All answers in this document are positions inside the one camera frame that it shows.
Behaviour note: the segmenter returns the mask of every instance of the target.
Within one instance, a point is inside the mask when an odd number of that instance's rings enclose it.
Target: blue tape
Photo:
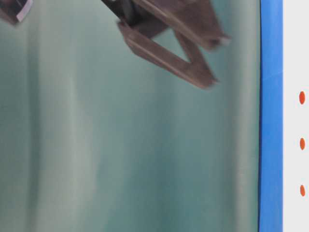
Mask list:
[[[283,3],[261,0],[259,231],[282,232]]]

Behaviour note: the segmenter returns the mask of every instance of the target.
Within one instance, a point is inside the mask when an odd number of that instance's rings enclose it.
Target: green wall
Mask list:
[[[0,22],[1,231],[257,231],[259,1],[212,2],[232,43],[209,91],[131,54],[99,0]]]

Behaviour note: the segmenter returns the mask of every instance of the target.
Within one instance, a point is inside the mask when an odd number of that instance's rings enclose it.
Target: metal gripper jaw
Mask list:
[[[187,82],[208,88],[217,80],[198,45],[211,51],[229,42],[209,0],[102,0],[119,18],[118,27],[136,55]],[[174,30],[189,62],[152,41],[167,27]]]
[[[32,4],[32,0],[0,0],[0,18],[16,25],[23,21]]]

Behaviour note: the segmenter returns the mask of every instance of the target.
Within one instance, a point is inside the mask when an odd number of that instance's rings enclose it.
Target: orange dot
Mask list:
[[[305,187],[302,185],[300,186],[300,194],[304,197],[306,195]]]
[[[301,91],[300,94],[299,94],[299,101],[300,101],[301,104],[304,104],[305,100],[306,100],[305,92]]]
[[[300,139],[299,145],[300,145],[300,148],[302,150],[305,149],[306,143],[305,143],[305,140],[303,138]]]

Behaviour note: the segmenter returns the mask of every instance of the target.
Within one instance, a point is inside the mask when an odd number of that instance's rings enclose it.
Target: teal surface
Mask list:
[[[99,0],[0,22],[2,232],[257,231],[259,1],[213,4],[209,91],[131,54]]]

